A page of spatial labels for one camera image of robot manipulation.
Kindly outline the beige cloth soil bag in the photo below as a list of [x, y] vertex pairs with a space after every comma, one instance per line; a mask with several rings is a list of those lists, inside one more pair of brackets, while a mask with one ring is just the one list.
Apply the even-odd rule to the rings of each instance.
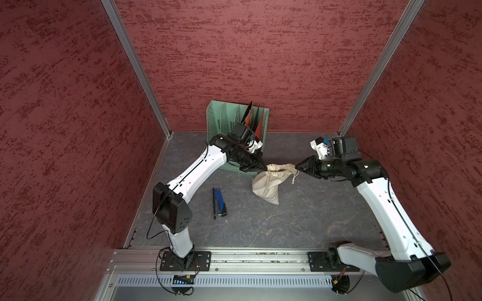
[[294, 164], [269, 164], [267, 171], [252, 180], [252, 192], [264, 201], [279, 205], [279, 185], [292, 176], [294, 183], [299, 171]]

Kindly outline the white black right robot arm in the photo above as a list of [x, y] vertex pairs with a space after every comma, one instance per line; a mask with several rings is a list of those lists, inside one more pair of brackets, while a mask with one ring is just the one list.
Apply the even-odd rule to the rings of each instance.
[[328, 250], [333, 267], [347, 265], [371, 273], [389, 291], [398, 293], [432, 282], [451, 266], [448, 256], [436, 252], [420, 234], [395, 195], [386, 170], [375, 159], [349, 163], [311, 156], [296, 169], [317, 179], [342, 177], [369, 205], [388, 243], [375, 251], [349, 242], [336, 242]]

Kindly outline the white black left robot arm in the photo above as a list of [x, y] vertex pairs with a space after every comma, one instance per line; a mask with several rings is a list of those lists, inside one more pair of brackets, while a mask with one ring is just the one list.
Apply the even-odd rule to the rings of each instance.
[[178, 177], [168, 184], [158, 183], [153, 189], [153, 214], [168, 234], [170, 250], [179, 259], [191, 256], [194, 245], [188, 225], [193, 213], [189, 207], [200, 186], [221, 166], [235, 162], [242, 172], [266, 171], [262, 160], [262, 141], [235, 135], [216, 135], [206, 149]]

